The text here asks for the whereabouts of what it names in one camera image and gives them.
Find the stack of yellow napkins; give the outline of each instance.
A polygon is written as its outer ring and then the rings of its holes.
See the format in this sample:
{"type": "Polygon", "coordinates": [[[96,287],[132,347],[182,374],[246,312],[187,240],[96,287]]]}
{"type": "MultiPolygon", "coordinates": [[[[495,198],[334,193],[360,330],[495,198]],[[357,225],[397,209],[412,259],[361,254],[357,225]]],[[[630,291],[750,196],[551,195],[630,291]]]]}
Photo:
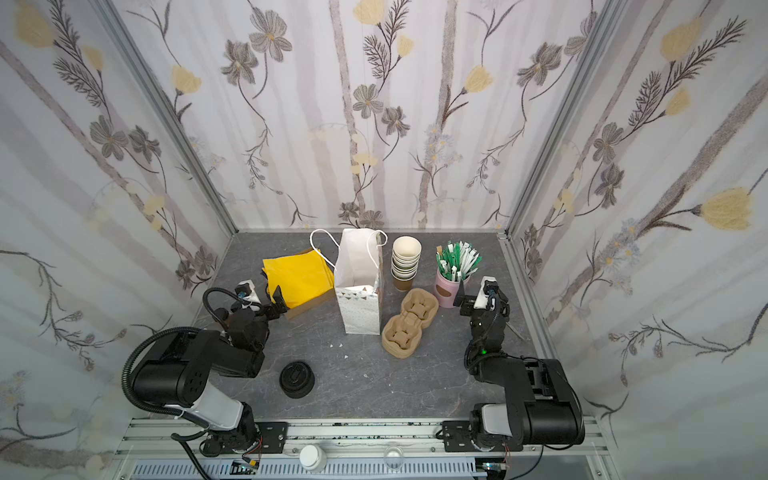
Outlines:
{"type": "Polygon", "coordinates": [[[288,308],[295,308],[333,288],[333,272],[315,250],[280,258],[265,258],[267,288],[274,296],[280,286],[288,308]]]}

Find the white rope handle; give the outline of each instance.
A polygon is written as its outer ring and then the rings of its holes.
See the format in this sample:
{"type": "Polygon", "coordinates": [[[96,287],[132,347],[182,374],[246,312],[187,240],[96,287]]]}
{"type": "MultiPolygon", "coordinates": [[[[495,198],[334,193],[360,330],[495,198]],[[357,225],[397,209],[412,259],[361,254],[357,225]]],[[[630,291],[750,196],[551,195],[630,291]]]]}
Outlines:
{"type": "Polygon", "coordinates": [[[368,250],[368,256],[371,257],[371,260],[373,260],[373,264],[376,265],[376,269],[379,268],[379,264],[376,262],[376,260],[374,260],[373,255],[371,254],[371,245],[369,241],[371,240],[371,237],[373,237],[377,233],[380,233],[384,236],[384,243],[379,245],[379,242],[377,241],[376,248],[384,247],[386,243],[389,242],[389,237],[387,237],[386,233],[384,233],[384,230],[374,230],[373,232],[371,232],[370,235],[368,235],[368,239],[366,240],[366,250],[368,250]]]}
{"type": "Polygon", "coordinates": [[[310,233],[310,245],[312,245],[312,250],[315,250],[315,251],[317,252],[317,254],[318,254],[318,255],[320,255],[320,256],[323,258],[323,260],[325,260],[326,262],[328,262],[328,264],[329,264],[330,266],[332,266],[332,267],[333,267],[333,270],[334,270],[334,271],[336,271],[336,265],[334,265],[334,264],[333,264],[333,263],[332,263],[330,260],[328,260],[328,259],[326,258],[326,256],[325,256],[325,255],[323,255],[323,254],[320,252],[320,250],[318,250],[318,249],[317,249],[317,247],[315,247],[315,243],[312,241],[312,235],[314,235],[314,234],[315,234],[315,232],[325,232],[325,233],[327,233],[327,234],[328,234],[328,236],[329,236],[329,237],[331,237],[331,240],[333,240],[333,242],[336,244],[336,246],[337,246],[337,247],[339,247],[339,242],[337,242],[337,241],[336,241],[336,239],[335,239],[335,238],[333,238],[333,235],[331,235],[331,233],[330,233],[328,230],[324,230],[324,229],[322,229],[322,228],[318,228],[317,230],[313,230],[313,231],[312,231],[312,233],[310,233]]]}

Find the gray tabletop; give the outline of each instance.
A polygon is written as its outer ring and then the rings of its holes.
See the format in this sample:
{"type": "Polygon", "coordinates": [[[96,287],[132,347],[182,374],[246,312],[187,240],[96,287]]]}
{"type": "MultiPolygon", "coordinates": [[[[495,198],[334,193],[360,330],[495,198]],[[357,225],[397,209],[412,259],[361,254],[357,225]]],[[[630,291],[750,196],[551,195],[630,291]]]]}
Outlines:
{"type": "MultiPolygon", "coordinates": [[[[432,291],[435,281],[435,248],[449,241],[467,241],[483,256],[480,269],[468,286],[475,295],[479,279],[495,276],[509,297],[510,324],[527,341],[506,329],[504,351],[534,355],[533,344],[512,287],[501,246],[495,233],[407,233],[422,243],[422,258],[414,287],[432,291]]],[[[335,233],[338,240],[341,233],[335,233]]],[[[387,266],[391,245],[400,234],[390,234],[384,247],[383,323],[400,311],[405,293],[392,285],[387,266]]],[[[336,246],[327,235],[316,235],[316,245],[336,258],[336,246]]],[[[252,279],[258,291],[266,284],[260,275],[262,259],[298,253],[310,245],[306,233],[239,233],[223,259],[215,286],[229,290],[242,280],[252,279]]],[[[229,306],[222,294],[210,295],[211,306],[229,306]]],[[[217,328],[201,310],[195,326],[217,328]]],[[[270,338],[263,367],[255,379],[229,379],[211,375],[210,381],[234,399],[253,407],[263,418],[375,418],[375,417],[466,417],[475,403],[504,402],[500,386],[476,382],[463,367],[470,340],[469,319],[458,309],[441,308],[432,325],[424,330],[421,345],[407,359],[387,353],[377,335],[348,335],[335,297],[294,319],[270,322],[270,338]],[[293,360],[304,360],[315,372],[316,384],[309,395],[291,399],[280,389],[280,370],[293,360]]]]}

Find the pink container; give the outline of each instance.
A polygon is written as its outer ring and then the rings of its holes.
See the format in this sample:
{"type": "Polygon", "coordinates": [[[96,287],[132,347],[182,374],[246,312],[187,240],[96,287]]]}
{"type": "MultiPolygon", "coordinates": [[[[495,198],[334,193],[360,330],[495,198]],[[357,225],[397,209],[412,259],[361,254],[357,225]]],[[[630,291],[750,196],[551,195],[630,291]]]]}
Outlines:
{"type": "Polygon", "coordinates": [[[453,308],[453,299],[456,298],[456,292],[458,292],[458,282],[446,280],[443,275],[440,275],[440,270],[438,270],[435,275],[435,288],[432,289],[432,292],[437,297],[437,303],[442,308],[453,308]]]}

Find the floral wallpaper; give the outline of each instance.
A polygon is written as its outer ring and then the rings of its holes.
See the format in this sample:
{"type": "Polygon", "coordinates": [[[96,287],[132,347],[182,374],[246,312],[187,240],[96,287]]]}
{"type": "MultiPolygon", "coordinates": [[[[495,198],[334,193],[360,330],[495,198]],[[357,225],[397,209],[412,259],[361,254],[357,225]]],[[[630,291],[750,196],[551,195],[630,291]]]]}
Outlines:
{"type": "Polygon", "coordinates": [[[229,234],[87,3],[0,12],[0,476],[100,478],[141,415],[125,358],[190,322],[229,234]]]}
{"type": "Polygon", "coordinates": [[[501,229],[602,2],[115,4],[238,227],[501,229]]]}
{"type": "Polygon", "coordinates": [[[765,475],[767,26],[631,2],[511,234],[624,478],[765,475]]]}

